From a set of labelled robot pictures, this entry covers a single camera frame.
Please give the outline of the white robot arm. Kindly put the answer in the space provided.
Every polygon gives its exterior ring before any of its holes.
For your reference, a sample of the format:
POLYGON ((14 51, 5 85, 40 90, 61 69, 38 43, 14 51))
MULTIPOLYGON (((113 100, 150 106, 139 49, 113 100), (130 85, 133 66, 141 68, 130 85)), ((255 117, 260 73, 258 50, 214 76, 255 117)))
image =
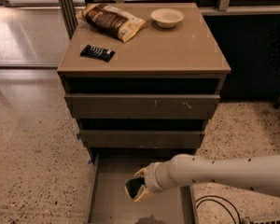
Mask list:
POLYGON ((280 197, 280 155, 208 160, 180 154, 140 169, 125 189, 134 201, 142 202, 167 189, 200 183, 217 183, 280 197))

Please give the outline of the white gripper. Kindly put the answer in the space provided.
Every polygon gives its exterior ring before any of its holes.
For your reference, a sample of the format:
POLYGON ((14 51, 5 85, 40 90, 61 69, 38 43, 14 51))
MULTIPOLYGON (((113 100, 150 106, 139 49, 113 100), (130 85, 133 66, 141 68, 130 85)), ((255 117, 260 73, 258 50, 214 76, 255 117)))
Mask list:
POLYGON ((136 196, 133 198, 135 203, 147 201, 154 196, 154 193, 164 191, 164 188, 157 180, 157 167, 159 165, 159 162, 153 162, 146 168, 141 168, 134 174, 135 177, 143 177, 146 184, 146 186, 142 185, 137 191, 136 196))

